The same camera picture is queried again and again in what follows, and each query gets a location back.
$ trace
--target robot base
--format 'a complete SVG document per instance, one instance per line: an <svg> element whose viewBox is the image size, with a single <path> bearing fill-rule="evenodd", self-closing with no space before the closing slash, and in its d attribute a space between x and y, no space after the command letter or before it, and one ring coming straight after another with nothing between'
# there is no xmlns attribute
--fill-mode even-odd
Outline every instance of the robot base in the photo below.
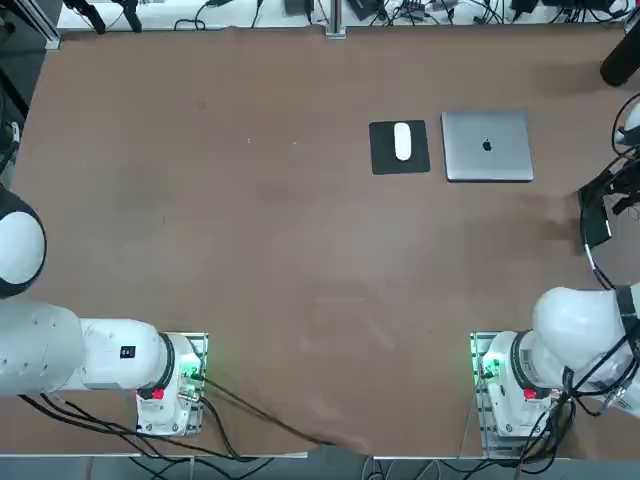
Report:
<svg viewBox="0 0 640 480"><path fill-rule="evenodd" d="M471 334L476 403L485 455L519 457L526 438L551 398L527 399L511 371L510 351L515 332ZM546 418L542 418L542 429Z"/></svg>
<svg viewBox="0 0 640 480"><path fill-rule="evenodd" d="M152 435L196 435L202 430L204 382L193 380L193 373L205 376L208 334L167 332L175 351L173 375L167 388L150 399L136 394L137 429Z"/></svg>

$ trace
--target metal bracket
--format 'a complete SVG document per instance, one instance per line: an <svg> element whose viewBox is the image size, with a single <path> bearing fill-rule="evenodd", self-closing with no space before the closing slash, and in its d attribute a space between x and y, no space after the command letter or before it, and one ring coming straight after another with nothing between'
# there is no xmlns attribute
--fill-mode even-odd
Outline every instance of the metal bracket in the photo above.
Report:
<svg viewBox="0 0 640 480"><path fill-rule="evenodd" d="M196 355L200 357L200 375L207 376L207 354L209 352L209 334L208 333L182 333L189 343L193 346ZM197 390L198 395L204 395L204 382L200 382ZM203 407L202 403L198 402L197 405L191 407L191 414L187 423L186 435L197 435L202 431L202 415Z"/></svg>
<svg viewBox="0 0 640 480"><path fill-rule="evenodd" d="M325 35L330 39L342 40L347 37L347 30L342 25L342 0L331 0L329 23Z"/></svg>
<svg viewBox="0 0 640 480"><path fill-rule="evenodd" d="M520 458L522 447L526 439L505 438L496 433L496 424L493 418L493 408L489 392L482 374L482 357L489 350L491 341L500 332L472 332L471 366L473 368L473 384L476 395L478 420L480 423L480 438L482 449L487 458Z"/></svg>
<svg viewBox="0 0 640 480"><path fill-rule="evenodd" d="M47 50L57 49L60 46L61 37L56 25L40 8L36 0L12 0L19 16L27 19L27 23L45 39Z"/></svg>

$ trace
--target mounting plate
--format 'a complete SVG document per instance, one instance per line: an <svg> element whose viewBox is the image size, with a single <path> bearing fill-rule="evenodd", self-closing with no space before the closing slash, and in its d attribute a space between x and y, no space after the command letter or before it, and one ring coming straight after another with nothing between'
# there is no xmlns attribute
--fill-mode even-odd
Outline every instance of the mounting plate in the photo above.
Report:
<svg viewBox="0 0 640 480"><path fill-rule="evenodd" d="M500 332L471 332L471 366L475 385L476 406L480 421L482 449L487 458L518 459L522 453L525 438L501 437L497 433L489 391L482 378L482 357L489 350L491 341Z"/></svg>

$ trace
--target table surface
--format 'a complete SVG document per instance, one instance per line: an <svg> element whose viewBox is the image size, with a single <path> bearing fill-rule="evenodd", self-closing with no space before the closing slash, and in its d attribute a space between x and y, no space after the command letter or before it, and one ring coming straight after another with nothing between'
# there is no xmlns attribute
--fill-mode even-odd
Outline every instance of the table surface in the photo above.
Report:
<svg viewBox="0 0 640 480"><path fill-rule="evenodd" d="M347 448L480 455L475 411L466 428L469 332L528 328L545 290L596 285L572 192L611 158L631 87L606 87L598 65L620 37L563 26L67 40L47 54L14 184L49 238L29 296L206 331L218 381ZM447 183L450 109L528 112L535 181ZM432 171L372 175L369 122L406 119L426 121ZM617 241L599 253L623 281L640 264ZM70 398L135 416L131 394ZM310 448L219 408L240 451ZM3 453L130 451L19 400L0 412ZM210 422L194 441L221 450ZM637 458L639 441L631 417L580 414L567 455Z"/></svg>

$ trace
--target cable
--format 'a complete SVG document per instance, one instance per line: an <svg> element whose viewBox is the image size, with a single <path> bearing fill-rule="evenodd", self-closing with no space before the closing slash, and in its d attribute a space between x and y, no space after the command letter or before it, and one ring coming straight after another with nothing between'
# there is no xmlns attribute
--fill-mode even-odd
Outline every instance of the cable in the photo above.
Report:
<svg viewBox="0 0 640 480"><path fill-rule="evenodd" d="M616 152L618 152L617 149L615 148L615 143L612 143L612 148ZM602 170L602 172L600 172L594 178L594 180L592 180L590 182L590 184L594 184L595 185L596 182L600 181L603 177L609 175L607 180L605 182L603 182L599 186L599 188L597 190L595 190L595 193L591 194L589 198L583 198L583 201L582 201L583 205L582 205L582 208L580 209L580 219L579 219L580 238L582 240L582 244L584 246L585 253L587 254L587 257L589 259L589 263L591 265L591 269L593 270L593 273L594 273L594 275L596 277L596 280L598 280L598 282L600 283L602 288L604 288L605 290L613 289L614 288L614 284L605 275L605 273L602 271L602 269L598 266L598 264L596 263L595 259L593 258L592 254L591 254L591 248L589 246L589 242L588 242L588 238L587 238L586 227L584 225L585 215L586 215L586 211L588 211L590 207L596 205L597 202L602 200L602 198L606 194L606 189L609 187L609 185L611 185L624 172L628 171L629 169L631 169L632 167L635 167L638 164L638 160L639 159L636 157L636 152L635 152L637 149L638 149L638 146L632 146L632 147L629 147L626 150L618 153L618 156L615 157L604 168L604 170ZM632 153L632 152L634 152L633 156L631 158L628 157L628 154ZM611 174L610 169L622 159L626 159L626 160L629 160L629 161L622 168L620 168L620 170L618 170L616 173Z"/></svg>
<svg viewBox="0 0 640 480"><path fill-rule="evenodd" d="M264 420L267 420L267 421L279 426L283 430L286 430L287 432L292 433L293 435L296 435L297 437L300 437L300 438L302 438L302 439L304 439L304 440L306 440L308 442L315 443L316 445L329 445L329 446L335 445L335 443L327 442L327 441L315 438L315 437L313 437L311 435L307 435L306 433L301 432L300 430L292 427L291 425L288 425L288 424L284 423L279 418L276 418L273 415L270 415L270 414L266 413L265 411L260 410L258 407L254 406L254 405L250 404L249 402L247 402L246 400L240 398L238 395L236 395L235 393L229 391L227 388L225 388L222 385L214 382L213 380L209 380L208 378L203 377L202 375L198 375L198 374L192 375L191 378L193 378L194 380L200 380L200 381L203 381L205 383L208 383L212 387L214 387L214 388L220 390L221 392L223 392L225 395L228 395L229 397L233 398L235 401L241 403L242 405L244 405L245 407L249 408L250 410L253 410L255 413L257 413Z"/></svg>
<svg viewBox="0 0 640 480"><path fill-rule="evenodd" d="M140 463L139 461L137 461L135 458L133 457L129 457L129 460L131 460L133 463L135 463L136 465L138 465L140 468L142 468L143 470L145 470L147 473L150 473L151 475L153 475L152 480L159 478L160 480L167 480L167 477L164 477L162 474L164 472L166 472L167 470L169 470L169 468L173 467L175 465L175 463L172 463L170 465L168 465L162 472L156 472L155 470L150 469L149 467L147 467L146 465L143 465L142 463Z"/></svg>
<svg viewBox="0 0 640 480"><path fill-rule="evenodd" d="M556 20L558 20L560 18L560 16L562 16L563 13L564 13L564 8L561 8L560 11L558 12L558 14L551 19L549 24L556 23Z"/></svg>
<svg viewBox="0 0 640 480"><path fill-rule="evenodd" d="M275 460L275 458L270 458L269 460L267 460L266 462L264 462L262 465L257 466L256 468L254 468L253 470L245 473L244 475L240 475L239 477L236 477L234 480L244 480L247 477L250 477L251 475L253 475L254 473L258 473L260 470L262 470L264 467L266 467L267 465L269 465L271 462L273 462Z"/></svg>
<svg viewBox="0 0 640 480"><path fill-rule="evenodd" d="M231 446L231 442L229 441L229 436L227 435L227 432L224 429L224 425L222 424L220 415L218 415L218 411L215 409L213 404L206 398L201 397L200 401L209 410L209 412L211 412L211 415L213 415L213 418L218 426L218 430L220 431L220 436L222 437L222 443L224 443L224 446L227 449L227 452L229 452L229 454L236 460L241 459L242 457L240 456L240 454L236 452L236 450Z"/></svg>
<svg viewBox="0 0 640 480"><path fill-rule="evenodd" d="M139 432L134 432L133 430L130 430L130 429L126 428L126 427L123 427L122 425L119 425L118 423L109 422L109 421L105 421L105 420L100 420L100 419L94 417L93 415L87 413L86 411L84 411L82 408L78 407L74 403L69 402L69 401L65 401L65 403L67 405L69 405L70 407L76 409L78 412L81 413L81 415L78 415L78 414L70 412L70 411L68 411L68 410L66 410L66 409L64 409L62 407L59 407L58 405L53 403L44 394L42 394L41 397L47 403L47 405L51 406L51 408L53 408L55 411L65 415L65 417L77 418L77 419L82 419L82 420L87 421L87 422L96 423L98 425L104 426L107 430L106 431L101 431L100 429L97 429L95 427L92 428L91 425L82 424L82 423L79 423L79 422L74 422L72 420L69 420L69 418L58 416L58 415L50 412L49 410L47 410L42 405L39 405L37 402L35 402L31 398L26 397L24 395L20 396L20 398L23 399L24 401L26 401L29 405L33 406L37 410L41 411L42 413L45 413L45 415L47 415L47 416L49 416L49 417L51 417L51 418L53 418L55 420L59 420L59 421L61 421L63 423L79 426L80 428L83 428L83 429L86 429L86 430L96 431L96 432L99 432L99 433L111 433L111 434L117 435L120 438L122 438L123 440L125 440L127 443L129 443L135 450L140 452L145 457L151 458L151 459L161 459L161 460L164 460L164 461L167 461L167 462L170 463L163 470L161 470L159 472L155 472L152 469L150 469L150 468L140 464L139 462L135 461L135 459L131 459L133 461L133 463L135 463L136 465L140 466L141 468L143 468L147 472L153 474L154 475L153 478L160 478L161 480L162 479L166 480L165 477L162 476L162 474L164 472L166 472L169 468L171 468L172 466L174 466L177 463L183 463L185 461L189 461L190 460L190 459L171 459L169 457L166 457L166 456L162 455L155 447L153 447L153 445L147 440L147 438L152 437L152 438L154 438L154 440L167 441L168 439L166 439L164 437L141 434ZM127 438L128 435L133 435L136 438L139 438L141 441L143 441L145 443L145 445L147 445L154 452L154 454L156 456L153 456L153 455L149 454L148 452L145 452L142 448L140 448L138 445L136 445L131 440L129 440ZM213 454L214 456L217 456L217 457L220 457L220 458L230 459L229 457L226 457L224 455L220 455L220 454L218 454L216 452L208 452L208 451L206 451L206 449L201 449L201 448L198 448L198 447L194 448L193 446L188 445L188 444L183 444L182 442L169 441L167 443L176 444L178 446L182 446L182 447L185 447L185 448L197 449L197 450L203 451L205 453ZM234 460L246 463L248 461L253 461L255 459L254 458L249 458L249 457L240 457L240 458L234 458ZM251 476L251 475L253 475L253 474L257 473L257 472L259 472L260 470L265 468L267 465L269 465L271 462L273 462L273 460L274 460L273 458L268 459L263 464L259 465L258 467L254 468L253 470L241 475L238 478L233 478L225 470L223 470L219 466L217 466L215 464L212 464L211 462L208 462L206 460L203 460L203 459L200 459L200 458L196 458L195 462L196 463L201 463L201 464L206 465L209 468L215 470L217 473L222 475L226 480L243 480L243 479L245 479L245 478L247 478L247 477L249 477L249 476Z"/></svg>
<svg viewBox="0 0 640 480"><path fill-rule="evenodd" d="M449 10L446 0L440 0L440 3L442 3L442 6L444 7L444 11L447 12L447 18L449 19L449 23L453 25L453 15L455 10Z"/></svg>
<svg viewBox="0 0 640 480"><path fill-rule="evenodd" d="M118 20L120 20L122 18L122 15L124 15L124 8L122 9L122 12L120 12L120 15L118 15L118 17L113 22L111 22L111 24L106 29L109 30L116 23L118 23Z"/></svg>
<svg viewBox="0 0 640 480"><path fill-rule="evenodd" d="M389 475L391 475L391 469L393 468L395 463L396 463L395 460L391 460L391 463L389 464L389 468L387 468L387 473L384 474L384 480L389 480Z"/></svg>
<svg viewBox="0 0 640 480"><path fill-rule="evenodd" d="M258 21L258 15L260 14L260 7L262 6L264 0L257 0L256 3L256 14L253 16L253 22L251 22L251 28L255 28L256 22Z"/></svg>
<svg viewBox="0 0 640 480"><path fill-rule="evenodd" d="M212 456L217 457L217 458L223 458L225 460L234 460L232 457L229 457L228 455L222 455L222 454L220 454L218 452L215 452L213 450L209 450L207 448L198 447L196 445L189 445L188 443L179 442L179 441L173 440L173 439L171 439L169 437L161 437L161 436L158 436L158 435L151 435L151 434L148 434L148 433L136 432L136 431L130 430L130 429L126 428L126 427L123 427L122 425L115 424L114 422L108 422L108 423L110 423L110 424L113 423L114 425L118 425L117 428L119 430L121 430L121 433L120 432L112 432L112 431L107 430L107 429L98 428L98 427L96 427L94 425L87 425L85 423L81 423L81 422L77 422L77 421L74 421L74 420L70 420L70 419L68 419L66 417L61 417L60 415L57 415L54 412L51 412L50 410L48 410L47 408L43 407L42 405L37 403L35 400L27 397L26 395L18 395L18 396L24 402L28 403L33 408L35 408L39 412L43 413L44 415L48 416L49 418L52 418L54 420L58 420L58 421L60 421L62 423L66 423L68 425L73 425L74 427L82 428L84 430L89 430L89 431L97 432L97 433L103 433L103 434L106 434L106 435L134 436L134 437L141 438L141 439L142 438L145 438L145 439L149 438L149 439L156 440L158 442L164 442L164 443L168 443L168 444L171 444L171 445L175 445L177 447L183 447L183 448L186 448L188 450L193 450L193 451L197 451L197 452L206 453L207 455L212 455Z"/></svg>
<svg viewBox="0 0 640 480"><path fill-rule="evenodd" d="M466 1L466 2L470 2L470 3L473 3L473 4L475 4L475 5L479 5L479 6L481 6L482 8L487 9L487 11L491 12L491 15L493 16L493 18L495 18L495 19L496 19L496 22L497 22L497 23L504 23L504 19L501 19L501 18L500 18L500 16L496 13L496 11L495 11L493 8L491 8L489 5L484 4L484 3L477 2L476 0L465 0L465 1Z"/></svg>
<svg viewBox="0 0 640 480"><path fill-rule="evenodd" d="M181 23L193 24L195 29L198 30L198 31L206 30L207 29L207 24L204 23L203 20L200 20L198 17L202 13L202 10L204 10L206 7L209 7L211 5L212 5L211 2L209 0L207 0L206 2L204 2L200 6L200 8L198 8L198 11L196 12L195 17L193 17L193 18L179 18L173 24L173 30L174 31L178 30L178 25L180 25Z"/></svg>
<svg viewBox="0 0 640 480"><path fill-rule="evenodd" d="M329 23L329 17L324 11L324 5L322 5L322 0L318 0L318 6L320 7L320 11L322 12L322 16L324 17L324 21Z"/></svg>
<svg viewBox="0 0 640 480"><path fill-rule="evenodd" d="M415 480L420 480L434 464L438 467L438 477L436 478L436 480L440 480L440 475L442 474L442 472L440 471L440 465L438 464L437 460L431 460L427 465L425 465L425 467L420 470L420 473L418 473L418 476L415 478Z"/></svg>
<svg viewBox="0 0 640 480"><path fill-rule="evenodd" d="M618 130L618 122L620 121L620 117L622 116L622 113L627 109L627 107L639 98L640 98L640 93L636 93L635 95L632 95L629 99L627 99L627 101L624 102L622 107L620 107L620 110L618 110L618 113L616 113L616 116L613 119L613 126L611 127L611 149L615 152L616 155L621 155L621 156L624 155L623 152L620 152L616 148L616 140L615 140L615 135Z"/></svg>

